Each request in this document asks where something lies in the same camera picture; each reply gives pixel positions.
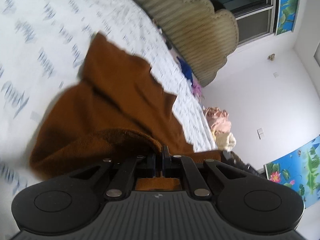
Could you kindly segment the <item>brown knit garment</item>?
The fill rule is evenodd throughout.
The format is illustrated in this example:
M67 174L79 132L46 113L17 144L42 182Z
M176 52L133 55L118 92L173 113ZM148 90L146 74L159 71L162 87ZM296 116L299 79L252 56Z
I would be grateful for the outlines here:
M149 153L220 161L218 150L196 153L172 107L176 96L153 78L150 65L97 33L81 81L67 89L47 115L29 163L41 178L57 177L106 158L126 160Z

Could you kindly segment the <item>dark clothes pile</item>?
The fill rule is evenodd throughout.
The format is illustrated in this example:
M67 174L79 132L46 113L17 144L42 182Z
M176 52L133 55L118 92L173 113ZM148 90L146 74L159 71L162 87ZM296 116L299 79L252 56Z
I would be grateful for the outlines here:
M233 151L229 152L227 150L222 151L223 154L223 163L226 163L232 167L238 168L242 171L248 172L255 176L266 178L265 176L261 175L256 169L254 169L250 164L244 163L240 157L235 154Z

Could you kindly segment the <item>cream clothes pile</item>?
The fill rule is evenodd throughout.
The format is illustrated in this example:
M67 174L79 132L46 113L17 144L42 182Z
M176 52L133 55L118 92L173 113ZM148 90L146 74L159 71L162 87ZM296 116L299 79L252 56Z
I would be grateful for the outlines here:
M236 146L236 139L231 132L213 133L213 138L218 150L231 152Z

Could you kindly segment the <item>pink clothes pile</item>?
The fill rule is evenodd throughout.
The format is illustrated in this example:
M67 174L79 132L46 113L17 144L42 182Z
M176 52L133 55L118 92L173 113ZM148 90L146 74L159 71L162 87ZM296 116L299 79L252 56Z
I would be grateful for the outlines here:
M204 116L214 134L231 131L232 123L229 121L229 114L226 110L221 110L219 107L208 107L204 110Z

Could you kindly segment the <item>purple garment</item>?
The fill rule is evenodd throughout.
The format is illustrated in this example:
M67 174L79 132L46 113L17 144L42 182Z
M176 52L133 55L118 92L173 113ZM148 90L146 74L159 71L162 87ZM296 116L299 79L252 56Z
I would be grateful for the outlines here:
M202 97L202 87L196 80L193 81L191 85L191 90L192 90L193 96L195 96L196 98Z

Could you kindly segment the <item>lotus painting lower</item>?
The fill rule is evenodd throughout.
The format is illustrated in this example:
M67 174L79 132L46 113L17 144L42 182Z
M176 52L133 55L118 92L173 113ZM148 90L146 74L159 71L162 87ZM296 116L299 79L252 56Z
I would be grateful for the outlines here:
M306 208L319 201L319 137L264 168L268 180L296 191Z

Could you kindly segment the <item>lotus painting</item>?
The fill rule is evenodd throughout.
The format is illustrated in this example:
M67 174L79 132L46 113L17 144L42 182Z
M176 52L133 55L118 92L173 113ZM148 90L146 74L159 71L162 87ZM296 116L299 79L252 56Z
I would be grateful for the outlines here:
M299 0L279 0L276 35L293 32Z
M319 201L319 137L264 168L268 180L296 191L306 208Z

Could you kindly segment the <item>blue garment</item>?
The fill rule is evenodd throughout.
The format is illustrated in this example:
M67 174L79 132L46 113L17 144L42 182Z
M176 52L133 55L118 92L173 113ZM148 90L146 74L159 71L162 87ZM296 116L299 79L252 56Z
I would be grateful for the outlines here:
M189 80L191 82L191 84L193 84L193 72L191 70L191 67L189 66L189 64L187 64L184 59L180 58L180 57L176 57L176 59L178 60L180 67L181 67L181 71L183 73L183 75L185 76L185 78L187 80Z

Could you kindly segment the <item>olive padded headboard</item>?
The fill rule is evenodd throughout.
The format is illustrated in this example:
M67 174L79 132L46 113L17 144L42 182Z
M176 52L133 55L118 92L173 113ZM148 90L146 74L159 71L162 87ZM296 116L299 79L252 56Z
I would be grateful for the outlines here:
M210 0L133 0L155 20L202 87L209 85L239 43L234 15Z

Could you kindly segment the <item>white script-print bedsheet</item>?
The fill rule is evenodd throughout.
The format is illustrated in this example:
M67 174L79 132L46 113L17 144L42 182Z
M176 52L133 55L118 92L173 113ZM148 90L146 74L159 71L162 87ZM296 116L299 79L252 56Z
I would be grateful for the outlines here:
M91 38L102 32L151 65L196 152L215 148L202 107L147 14L132 0L1 0L1 194L33 178L24 154L49 103L78 80Z

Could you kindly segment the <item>dark window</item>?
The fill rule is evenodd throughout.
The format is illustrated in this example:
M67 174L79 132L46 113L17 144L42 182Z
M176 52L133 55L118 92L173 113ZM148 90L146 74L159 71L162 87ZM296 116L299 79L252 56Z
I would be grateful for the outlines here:
M274 32L277 0L210 0L215 10L229 10L239 28L239 43L247 44Z

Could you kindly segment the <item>lotus painting upper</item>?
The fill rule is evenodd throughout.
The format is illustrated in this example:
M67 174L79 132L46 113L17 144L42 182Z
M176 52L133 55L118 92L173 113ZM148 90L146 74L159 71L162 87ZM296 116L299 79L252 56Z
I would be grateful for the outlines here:
M276 35L293 32L299 0L279 0Z

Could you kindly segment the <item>white wall switch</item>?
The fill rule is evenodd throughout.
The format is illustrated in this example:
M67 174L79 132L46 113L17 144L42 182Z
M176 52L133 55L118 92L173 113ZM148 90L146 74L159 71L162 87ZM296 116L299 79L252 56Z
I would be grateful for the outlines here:
M265 137L265 133L264 133L264 130L262 128L257 129L257 134L258 134L258 137L259 137L260 140Z

